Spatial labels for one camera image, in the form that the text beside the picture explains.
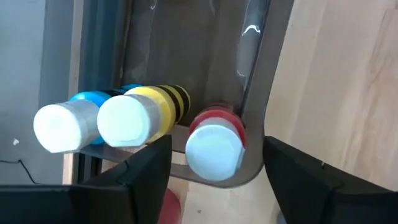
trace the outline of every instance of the black cable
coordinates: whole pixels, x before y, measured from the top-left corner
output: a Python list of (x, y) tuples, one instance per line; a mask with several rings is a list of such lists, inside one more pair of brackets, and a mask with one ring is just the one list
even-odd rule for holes
[(29, 170), (27, 169), (27, 167), (25, 166), (25, 164), (24, 164), (24, 162), (23, 162), (22, 160), (20, 160), (20, 159), (18, 159), (17, 161), (4, 161), (4, 160), (0, 160), (0, 163), (6, 163), (6, 164), (20, 164), (20, 165), (24, 168), (26, 174), (29, 176), (30, 181), (32, 181), (33, 184), (40, 184), (40, 183), (37, 183), (37, 182), (33, 179), (32, 175), (30, 174)]

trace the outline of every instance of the white plastic cap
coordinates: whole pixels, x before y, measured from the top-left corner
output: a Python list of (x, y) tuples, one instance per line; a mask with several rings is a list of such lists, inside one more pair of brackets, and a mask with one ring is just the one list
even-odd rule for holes
[(145, 144), (160, 127), (160, 109), (146, 96), (114, 96), (101, 106), (97, 125), (102, 138), (112, 147)]
[(100, 136), (98, 110), (88, 100), (44, 106), (35, 115), (33, 129), (39, 143), (52, 153), (79, 150)]
[(201, 178), (222, 181), (240, 168), (244, 147), (232, 123), (208, 118), (188, 138), (185, 154), (188, 165)]

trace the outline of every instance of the red object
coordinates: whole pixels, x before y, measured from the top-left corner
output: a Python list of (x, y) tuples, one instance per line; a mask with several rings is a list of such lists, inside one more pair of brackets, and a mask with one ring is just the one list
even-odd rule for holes
[(244, 127), (241, 119), (236, 115), (230, 112), (228, 109), (221, 106), (212, 106), (201, 112), (191, 123), (189, 127), (189, 133), (191, 134), (197, 126), (204, 120), (208, 118), (224, 118), (233, 124), (239, 134), (239, 138), (242, 141), (243, 146), (246, 146), (246, 138), (244, 137)]
[(225, 102), (212, 103), (211, 105), (209, 105), (209, 107), (207, 107), (205, 109), (205, 111), (206, 110), (212, 110), (213, 108), (222, 108), (223, 110), (226, 110), (226, 111), (228, 111), (230, 113), (234, 113), (234, 108), (230, 104), (225, 103)]
[(167, 189), (164, 194), (162, 209), (160, 210), (158, 224), (181, 224), (180, 200)]

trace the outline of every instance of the light wood panel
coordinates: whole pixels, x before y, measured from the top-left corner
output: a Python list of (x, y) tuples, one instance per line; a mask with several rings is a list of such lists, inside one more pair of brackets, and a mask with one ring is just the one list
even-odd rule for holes
[(390, 0), (328, 1), (290, 143), (334, 166), (358, 109), (358, 91)]
[(327, 0), (295, 0), (267, 105), (266, 135), (290, 141)]
[(388, 10), (366, 67), (343, 168), (398, 190), (398, 11)]
[(265, 170), (236, 189), (190, 183), (183, 224), (275, 223), (279, 206)]

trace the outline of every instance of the yellow cylinder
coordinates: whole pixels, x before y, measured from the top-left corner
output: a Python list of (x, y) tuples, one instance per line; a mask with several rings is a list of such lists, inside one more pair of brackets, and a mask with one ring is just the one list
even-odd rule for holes
[(156, 86), (140, 86), (133, 88), (125, 93), (125, 95), (137, 94), (143, 95), (154, 100), (161, 111), (160, 128), (147, 142), (153, 142), (163, 135), (167, 134), (175, 123), (175, 106), (170, 95), (163, 89)]

